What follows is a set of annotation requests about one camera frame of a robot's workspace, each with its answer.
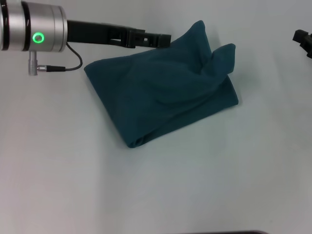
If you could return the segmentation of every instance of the dark green towel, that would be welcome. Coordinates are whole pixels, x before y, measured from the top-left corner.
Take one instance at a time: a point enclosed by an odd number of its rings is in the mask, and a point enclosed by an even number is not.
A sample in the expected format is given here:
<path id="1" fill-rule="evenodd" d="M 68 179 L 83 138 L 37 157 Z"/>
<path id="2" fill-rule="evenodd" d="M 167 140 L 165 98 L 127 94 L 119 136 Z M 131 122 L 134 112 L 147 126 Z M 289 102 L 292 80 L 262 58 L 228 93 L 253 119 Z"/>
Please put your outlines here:
<path id="1" fill-rule="evenodd" d="M 235 45 L 212 53 L 199 21 L 169 48 L 103 59 L 84 70 L 127 146 L 135 148 L 237 105 L 228 77 L 234 63 Z"/>

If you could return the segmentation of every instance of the green led ring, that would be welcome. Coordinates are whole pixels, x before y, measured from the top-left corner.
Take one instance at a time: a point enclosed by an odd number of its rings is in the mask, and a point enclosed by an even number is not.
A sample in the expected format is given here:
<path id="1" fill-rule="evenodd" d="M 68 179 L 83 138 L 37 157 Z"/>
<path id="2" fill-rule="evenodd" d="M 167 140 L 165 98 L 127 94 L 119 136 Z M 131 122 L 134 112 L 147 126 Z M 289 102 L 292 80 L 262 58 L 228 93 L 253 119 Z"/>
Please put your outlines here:
<path id="1" fill-rule="evenodd" d="M 41 40 L 36 40 L 36 37 L 37 37 L 37 36 L 40 36 L 40 37 L 41 37 Z M 38 43 L 38 44 L 43 43 L 43 41 L 44 41 L 44 34 L 43 34 L 43 33 L 40 33 L 40 32 L 34 33 L 34 35 L 33 35 L 33 41 L 34 41 L 34 43 Z"/>

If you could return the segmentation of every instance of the folded fabric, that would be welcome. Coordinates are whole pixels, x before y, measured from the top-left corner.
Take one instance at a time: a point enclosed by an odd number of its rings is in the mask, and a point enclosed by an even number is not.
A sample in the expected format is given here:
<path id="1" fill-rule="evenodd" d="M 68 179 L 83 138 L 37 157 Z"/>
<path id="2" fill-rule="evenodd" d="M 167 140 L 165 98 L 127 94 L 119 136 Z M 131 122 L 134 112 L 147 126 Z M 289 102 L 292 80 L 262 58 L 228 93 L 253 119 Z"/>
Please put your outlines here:
<path id="1" fill-rule="evenodd" d="M 210 50 L 203 21 L 169 48 L 103 59 L 85 67 L 130 148 L 238 104 L 228 77 L 235 45 Z"/>

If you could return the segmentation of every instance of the green light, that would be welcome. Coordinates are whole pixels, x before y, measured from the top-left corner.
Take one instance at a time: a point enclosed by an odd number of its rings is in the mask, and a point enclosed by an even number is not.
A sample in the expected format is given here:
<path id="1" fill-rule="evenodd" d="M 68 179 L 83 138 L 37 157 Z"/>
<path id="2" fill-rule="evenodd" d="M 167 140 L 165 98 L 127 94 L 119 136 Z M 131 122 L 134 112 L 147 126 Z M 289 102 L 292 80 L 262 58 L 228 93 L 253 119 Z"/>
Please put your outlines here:
<path id="1" fill-rule="evenodd" d="M 34 41 L 34 43 L 38 43 L 38 44 L 43 43 L 43 41 L 44 41 L 44 34 L 40 33 L 40 32 L 34 33 L 33 41 Z"/>

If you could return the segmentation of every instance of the white table surface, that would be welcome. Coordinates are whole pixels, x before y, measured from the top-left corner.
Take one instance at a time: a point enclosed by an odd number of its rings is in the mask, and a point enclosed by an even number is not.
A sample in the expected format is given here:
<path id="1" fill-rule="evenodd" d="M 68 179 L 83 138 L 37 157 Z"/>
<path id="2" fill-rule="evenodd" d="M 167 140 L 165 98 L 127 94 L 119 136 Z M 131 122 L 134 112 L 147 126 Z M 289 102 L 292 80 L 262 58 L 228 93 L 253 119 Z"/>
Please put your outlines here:
<path id="1" fill-rule="evenodd" d="M 127 149 L 82 69 L 27 75 L 0 52 L 0 233 L 312 233 L 310 0 L 46 0 L 72 20 L 234 43 L 240 104 Z M 72 44 L 84 63 L 145 51 Z M 77 58 L 39 54 L 41 64 Z"/>

